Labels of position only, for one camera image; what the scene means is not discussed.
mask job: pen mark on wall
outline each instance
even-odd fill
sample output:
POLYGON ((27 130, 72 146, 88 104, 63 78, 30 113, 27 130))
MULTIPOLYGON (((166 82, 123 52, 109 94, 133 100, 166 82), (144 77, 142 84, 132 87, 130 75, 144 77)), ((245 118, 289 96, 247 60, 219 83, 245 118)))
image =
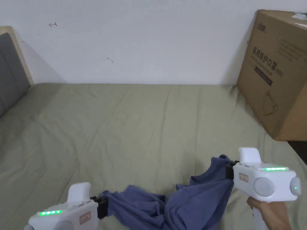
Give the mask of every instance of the pen mark on wall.
POLYGON ((56 22, 54 24, 49 23, 50 27, 52 27, 53 25, 57 26, 56 22))
POLYGON ((110 60, 112 62, 112 64, 114 63, 114 61, 111 58, 107 58, 107 60, 110 60))

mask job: wooden bed frame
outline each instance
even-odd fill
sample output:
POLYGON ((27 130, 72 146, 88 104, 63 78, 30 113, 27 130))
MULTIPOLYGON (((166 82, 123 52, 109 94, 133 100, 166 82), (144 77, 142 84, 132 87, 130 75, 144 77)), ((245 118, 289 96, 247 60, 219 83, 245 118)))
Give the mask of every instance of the wooden bed frame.
POLYGON ((11 38, 13 40, 13 43, 14 43, 14 46, 16 48, 16 51, 18 53, 18 56, 20 58, 20 61, 22 63, 22 66, 23 66, 23 68, 25 70, 25 73, 26 73, 26 75, 28 77, 28 80, 30 82, 30 85, 34 85, 34 82, 33 82, 33 79, 31 77, 30 71, 28 69, 28 66, 27 66, 27 64, 25 62, 24 56, 22 54, 22 50, 21 50, 21 48, 19 46, 19 43, 22 42, 21 36, 11 26, 0 26, 0 34, 3 34, 3 33, 9 33, 9 35, 11 36, 11 38))

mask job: gray headboard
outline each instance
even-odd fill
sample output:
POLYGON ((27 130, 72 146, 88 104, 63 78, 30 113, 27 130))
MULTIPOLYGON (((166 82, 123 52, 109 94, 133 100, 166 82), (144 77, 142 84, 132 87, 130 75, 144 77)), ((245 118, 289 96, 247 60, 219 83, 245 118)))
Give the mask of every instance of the gray headboard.
POLYGON ((0 35, 0 117, 30 88, 9 33, 0 35))

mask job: blue t-shirt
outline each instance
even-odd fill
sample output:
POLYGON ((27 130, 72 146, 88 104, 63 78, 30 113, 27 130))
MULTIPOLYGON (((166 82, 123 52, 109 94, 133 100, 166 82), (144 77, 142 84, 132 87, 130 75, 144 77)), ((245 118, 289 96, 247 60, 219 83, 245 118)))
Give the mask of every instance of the blue t-shirt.
POLYGON ((104 191, 109 201, 108 216, 114 215, 132 230, 218 229, 233 181, 225 178, 229 158, 213 157, 209 169, 190 178, 190 185, 176 185, 170 197, 129 185, 125 191, 104 191))

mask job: gripper handle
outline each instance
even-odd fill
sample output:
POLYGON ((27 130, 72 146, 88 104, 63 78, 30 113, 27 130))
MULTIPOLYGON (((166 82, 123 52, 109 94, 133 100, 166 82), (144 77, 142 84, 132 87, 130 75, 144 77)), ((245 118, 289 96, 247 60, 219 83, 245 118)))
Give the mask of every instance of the gripper handle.
POLYGON ((253 208, 253 211, 254 211, 255 230, 268 230, 266 223, 262 219, 262 215, 261 215, 260 211, 256 208, 253 208))

